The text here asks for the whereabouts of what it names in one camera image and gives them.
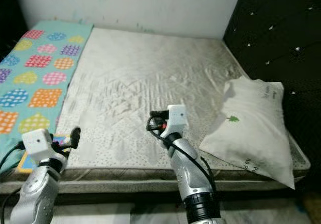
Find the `pillow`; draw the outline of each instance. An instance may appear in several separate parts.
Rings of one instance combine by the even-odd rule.
[[[200,149],[232,165],[294,189],[293,164],[284,126],[281,82],[225,83],[224,105]]]

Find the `mattress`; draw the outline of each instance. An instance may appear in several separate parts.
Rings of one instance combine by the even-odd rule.
[[[145,131],[150,110],[185,104],[184,137],[198,150],[222,105],[226,80],[243,70],[219,40],[158,36],[94,28],[69,85],[57,133],[82,129],[62,174],[62,193],[177,190],[167,152]],[[310,163],[290,137],[294,177]],[[217,188],[285,188],[198,150],[209,163]],[[4,179],[1,192],[21,185],[26,174]]]

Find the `floor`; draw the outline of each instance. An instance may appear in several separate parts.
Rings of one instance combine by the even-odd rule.
[[[229,201],[221,203],[221,215],[227,224],[309,224],[307,213],[295,199]],[[6,210],[9,224],[10,210]],[[134,205],[97,204],[57,206],[51,224],[166,223],[187,224],[185,210],[175,204]]]

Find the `turquoise blanket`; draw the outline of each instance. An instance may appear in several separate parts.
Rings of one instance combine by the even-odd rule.
[[[0,62],[0,160],[21,134],[39,128],[55,132],[92,27],[41,21]],[[22,155],[21,150],[12,152],[0,173],[17,166]]]

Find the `black headboard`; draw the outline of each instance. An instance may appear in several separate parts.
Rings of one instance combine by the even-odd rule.
[[[320,174],[321,0],[238,0],[224,41],[252,79],[283,83],[285,124]]]

